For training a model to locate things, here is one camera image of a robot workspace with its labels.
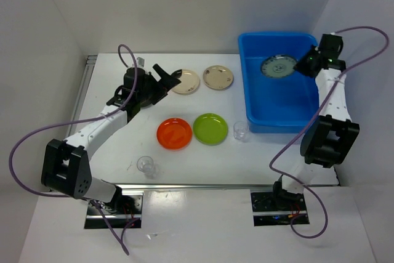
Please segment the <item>blue patterned plate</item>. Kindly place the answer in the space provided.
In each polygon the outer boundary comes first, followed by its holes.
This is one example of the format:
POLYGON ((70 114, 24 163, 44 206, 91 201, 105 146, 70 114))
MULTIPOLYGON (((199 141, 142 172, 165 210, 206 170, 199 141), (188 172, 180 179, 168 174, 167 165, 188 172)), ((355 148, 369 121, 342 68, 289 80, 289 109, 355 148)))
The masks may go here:
POLYGON ((264 60, 260 66, 262 74, 268 78, 285 78, 295 72, 297 60, 289 55, 275 55, 264 60))

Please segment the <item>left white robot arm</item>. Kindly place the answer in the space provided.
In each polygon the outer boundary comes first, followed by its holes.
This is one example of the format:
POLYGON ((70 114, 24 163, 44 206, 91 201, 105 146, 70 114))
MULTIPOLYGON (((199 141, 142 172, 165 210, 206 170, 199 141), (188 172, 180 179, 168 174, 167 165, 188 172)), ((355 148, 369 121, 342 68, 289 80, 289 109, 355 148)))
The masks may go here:
POLYGON ((119 186, 94 178, 90 160, 94 153, 118 130, 126 126, 143 107, 156 105, 180 84, 181 70, 169 74, 153 65, 160 79, 143 68, 126 71, 123 84, 106 103, 99 120, 84 126, 64 140, 51 140, 44 154, 41 183, 76 200, 95 200, 114 214, 131 202, 119 186))

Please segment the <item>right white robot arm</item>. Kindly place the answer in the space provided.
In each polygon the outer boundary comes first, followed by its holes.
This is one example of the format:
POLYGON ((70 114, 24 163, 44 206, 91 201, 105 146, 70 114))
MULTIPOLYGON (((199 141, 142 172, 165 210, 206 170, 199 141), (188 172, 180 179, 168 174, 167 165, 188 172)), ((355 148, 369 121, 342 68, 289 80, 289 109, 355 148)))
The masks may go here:
POLYGON ((329 169, 342 164, 360 132, 347 110, 346 64, 339 58, 343 45, 342 37, 324 34, 319 46, 311 47, 294 65, 295 71, 315 80, 320 106, 303 131, 300 158, 273 185, 270 202, 276 209, 292 208, 301 201, 317 166, 329 169))

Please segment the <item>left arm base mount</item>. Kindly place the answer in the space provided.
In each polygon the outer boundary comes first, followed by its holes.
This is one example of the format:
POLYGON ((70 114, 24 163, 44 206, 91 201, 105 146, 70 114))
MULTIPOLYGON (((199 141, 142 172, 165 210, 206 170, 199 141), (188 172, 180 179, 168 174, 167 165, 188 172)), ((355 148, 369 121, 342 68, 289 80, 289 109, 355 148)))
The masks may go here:
MULTIPOLYGON (((142 226, 143 192, 131 191, 124 196, 126 204, 117 209, 97 201, 100 210, 114 229, 123 229, 131 223, 131 229, 140 229, 142 226)), ((87 206, 84 229, 107 229, 100 211, 90 203, 87 206)))

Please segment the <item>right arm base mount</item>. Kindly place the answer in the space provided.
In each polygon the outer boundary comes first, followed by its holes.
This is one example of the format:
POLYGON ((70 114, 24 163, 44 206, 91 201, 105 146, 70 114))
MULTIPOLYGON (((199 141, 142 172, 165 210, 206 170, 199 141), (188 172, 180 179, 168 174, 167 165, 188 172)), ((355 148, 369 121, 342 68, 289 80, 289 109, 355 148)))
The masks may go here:
POLYGON ((291 219, 294 217, 297 218, 294 225, 310 223, 303 198, 279 208, 272 201, 271 192, 252 191, 251 205, 254 227, 290 225, 291 219))

